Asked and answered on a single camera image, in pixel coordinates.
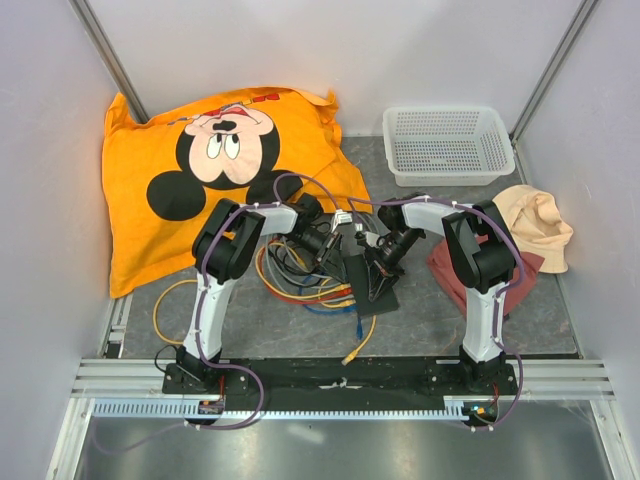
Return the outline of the black network switch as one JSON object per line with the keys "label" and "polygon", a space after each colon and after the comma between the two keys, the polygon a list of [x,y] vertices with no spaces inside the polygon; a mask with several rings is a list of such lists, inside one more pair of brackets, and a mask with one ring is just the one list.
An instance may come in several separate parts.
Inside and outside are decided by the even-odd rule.
{"label": "black network switch", "polygon": [[372,317],[399,309],[399,302],[392,289],[382,293],[376,300],[369,299],[369,273],[362,254],[346,257],[344,265],[356,302],[356,312],[360,317]]}

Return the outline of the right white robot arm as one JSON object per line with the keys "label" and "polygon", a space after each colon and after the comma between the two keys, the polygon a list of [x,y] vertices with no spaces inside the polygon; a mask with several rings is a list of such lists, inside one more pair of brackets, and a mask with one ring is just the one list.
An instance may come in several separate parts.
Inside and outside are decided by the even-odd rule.
{"label": "right white robot arm", "polygon": [[417,239],[427,233],[442,236],[453,273],[465,289],[466,330],[453,378],[473,394],[506,383],[510,373],[502,340],[504,306],[514,271],[524,265],[497,206],[416,195],[381,203],[378,217],[388,229],[384,236],[356,227],[356,241],[364,249],[368,299],[378,299],[404,274],[399,262]]}

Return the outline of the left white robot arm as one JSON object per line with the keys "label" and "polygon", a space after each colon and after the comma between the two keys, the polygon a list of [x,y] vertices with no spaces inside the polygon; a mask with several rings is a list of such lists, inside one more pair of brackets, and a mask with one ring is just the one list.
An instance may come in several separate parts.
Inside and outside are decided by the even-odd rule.
{"label": "left white robot arm", "polygon": [[198,293],[188,334],[176,355],[185,382],[198,393],[216,388],[220,371],[214,364],[222,350],[222,327],[231,293],[247,271],[263,236],[283,235],[313,258],[314,268],[345,283],[340,254],[341,234],[313,225],[324,213],[319,200],[303,194],[294,203],[241,205],[222,199],[214,207],[192,247],[198,271]]}

